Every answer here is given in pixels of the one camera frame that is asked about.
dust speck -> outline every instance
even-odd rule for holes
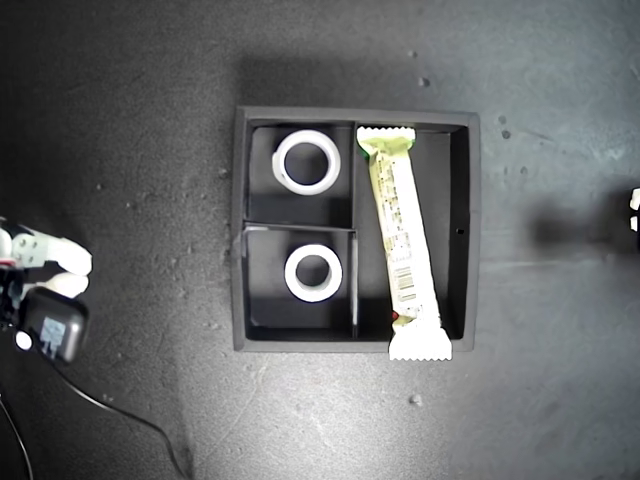
[[[422,397],[419,394],[415,393],[411,395],[411,397],[409,397],[409,403],[411,405],[415,405],[416,407],[421,407],[423,405]]]
[[[220,252],[220,263],[226,264],[229,262],[229,256],[231,255],[231,249],[225,248]]]

robotic hand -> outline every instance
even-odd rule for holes
[[[66,273],[25,283],[26,271],[55,262]],[[0,217],[0,325],[16,329],[16,345],[33,342],[52,359],[70,363],[85,337],[88,312],[73,300],[89,286],[91,254],[77,243]]]

black cable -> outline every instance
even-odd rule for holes
[[[167,453],[169,454],[169,459],[171,460],[171,463],[173,464],[173,468],[175,468],[176,472],[184,479],[186,480],[190,480],[191,476],[187,475],[184,470],[182,470],[182,467],[180,467],[180,464],[178,463],[178,459],[176,457],[176,453],[175,450],[173,449],[173,444],[171,443],[171,440],[169,439],[169,436],[166,434],[166,432],[160,428],[158,425],[155,425],[154,423],[151,423],[148,420],[145,420],[144,418],[138,417],[136,415],[134,415],[133,413],[129,413],[126,412],[124,410],[120,410],[117,407],[112,407],[111,405],[107,405],[105,403],[102,403],[99,400],[96,400],[95,398],[93,398],[91,395],[85,393],[83,390],[81,390],[75,383],[73,383],[71,380],[69,380],[69,378],[58,368],[58,366],[53,363],[50,359],[45,357],[45,363],[48,363],[51,368],[53,368],[56,373],[58,375],[60,375],[60,378],[62,378],[63,383],[69,387],[71,390],[73,390],[78,396],[84,398],[87,402],[94,404],[97,407],[102,408],[103,410],[106,410],[107,412],[111,412],[111,413],[117,413],[119,415],[122,415],[125,418],[128,418],[129,420],[133,420],[134,422],[138,422],[141,425],[144,425],[145,427],[153,430],[154,432],[156,432],[160,438],[162,438],[162,441],[164,442],[164,445],[167,449]]]
[[[29,460],[27,447],[22,441],[22,435],[20,435],[20,432],[18,431],[18,427],[14,423],[13,418],[11,417],[11,413],[9,413],[9,409],[6,407],[6,405],[4,404],[4,401],[2,400],[2,393],[0,393],[0,409],[2,409],[5,416],[7,417],[7,420],[9,421],[9,425],[11,425],[11,429],[13,430],[13,433],[15,434],[16,439],[18,440],[18,443],[20,444],[20,448],[22,449],[22,457],[24,458],[24,464],[27,467],[27,474],[29,475],[29,480],[33,480],[33,469],[31,468],[31,460]]]

black surface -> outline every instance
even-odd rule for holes
[[[198,478],[640,475],[637,2],[0,9],[0,210],[91,248],[93,325],[71,374],[188,439]],[[239,103],[481,114],[473,352],[232,353]],[[174,478],[159,440],[0,346],[38,478]]]

robot finger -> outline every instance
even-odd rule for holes
[[[640,208],[640,188],[636,188],[631,194],[631,202],[629,206],[632,210],[638,210]]]
[[[89,279],[73,273],[61,273],[48,282],[26,284],[22,294],[23,298],[34,287],[45,287],[67,298],[76,298],[89,288]]]
[[[66,238],[31,230],[16,235],[12,243],[12,256],[22,268],[43,267],[53,261],[78,276],[87,276],[93,268],[91,254]]]

